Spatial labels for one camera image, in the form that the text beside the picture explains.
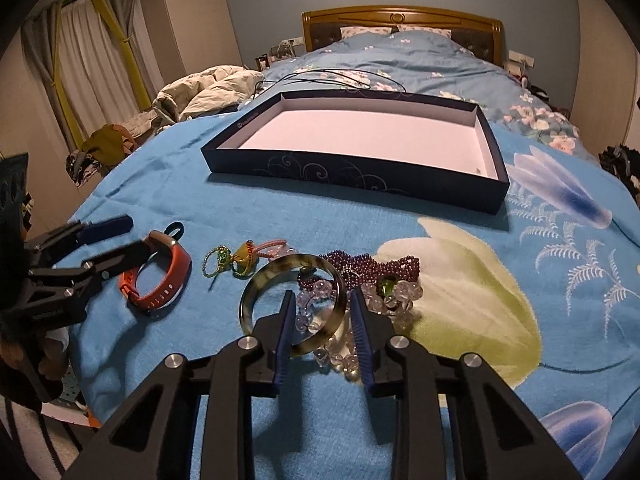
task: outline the yellow cloth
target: yellow cloth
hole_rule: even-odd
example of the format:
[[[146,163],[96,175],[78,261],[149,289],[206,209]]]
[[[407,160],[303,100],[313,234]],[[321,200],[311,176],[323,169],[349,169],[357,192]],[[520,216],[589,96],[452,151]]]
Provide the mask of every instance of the yellow cloth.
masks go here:
[[[122,134],[113,129],[113,124],[105,124],[99,130],[95,130],[82,144],[81,149],[103,166],[117,166],[125,156]]]
[[[73,110],[71,109],[71,105],[69,104],[69,100],[66,97],[65,88],[62,85],[62,78],[60,76],[60,56],[58,55],[58,43],[60,41],[60,12],[62,11],[62,1],[56,3],[54,8],[54,41],[53,41],[53,81],[51,85],[56,91],[56,95],[58,96],[58,100],[60,101],[60,108],[62,108],[62,114],[65,117],[66,125],[71,132],[71,137],[74,140],[74,144],[76,148],[80,148],[82,146],[82,142],[84,139],[82,138],[82,131],[80,129],[80,124],[78,124],[78,120],[74,115]]]
[[[94,4],[95,10],[98,12],[98,14],[100,14],[111,33],[120,42],[120,49],[122,51],[125,67],[127,69],[127,75],[129,76],[129,82],[131,83],[131,89],[133,90],[133,95],[136,98],[138,108],[141,112],[143,112],[147,108],[151,108],[151,99],[149,99],[149,94],[146,92],[145,82],[143,81],[142,74],[140,73],[140,67],[136,62],[136,58],[133,56],[133,51],[131,49],[131,45],[129,44],[129,38],[126,37],[124,31],[120,27],[120,23],[114,15],[109,1],[91,1],[92,4]]]

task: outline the box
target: box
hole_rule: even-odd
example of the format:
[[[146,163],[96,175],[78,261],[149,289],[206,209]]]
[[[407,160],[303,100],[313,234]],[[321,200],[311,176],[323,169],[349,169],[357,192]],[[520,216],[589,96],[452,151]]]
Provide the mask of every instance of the box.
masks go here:
[[[509,189],[475,104],[371,90],[280,92],[202,147],[213,173],[293,178],[495,214]]]

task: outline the beige comforter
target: beige comforter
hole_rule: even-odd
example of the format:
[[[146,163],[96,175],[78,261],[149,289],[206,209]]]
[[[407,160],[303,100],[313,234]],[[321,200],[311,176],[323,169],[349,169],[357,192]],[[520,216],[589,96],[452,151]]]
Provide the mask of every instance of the beige comforter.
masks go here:
[[[261,72],[241,66],[207,68],[165,86],[154,100],[154,107],[178,123],[245,101],[263,79]]]

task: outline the striped fabric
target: striped fabric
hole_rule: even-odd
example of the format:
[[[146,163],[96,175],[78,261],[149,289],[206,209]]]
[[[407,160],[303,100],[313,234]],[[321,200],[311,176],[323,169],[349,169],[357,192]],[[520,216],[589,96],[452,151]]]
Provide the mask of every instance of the striped fabric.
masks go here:
[[[40,480],[60,480],[95,431],[60,422],[0,397],[0,432],[4,429]]]

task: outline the black ring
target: black ring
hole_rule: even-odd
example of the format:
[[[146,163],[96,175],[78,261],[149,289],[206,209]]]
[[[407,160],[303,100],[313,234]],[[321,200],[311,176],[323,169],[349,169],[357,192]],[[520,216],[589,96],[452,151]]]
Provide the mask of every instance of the black ring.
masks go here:
[[[176,229],[178,229],[178,232],[175,235],[172,235],[171,232],[175,231]],[[184,225],[182,224],[182,222],[171,222],[164,230],[164,234],[170,236],[177,242],[180,238],[182,238],[182,235],[184,234]]]

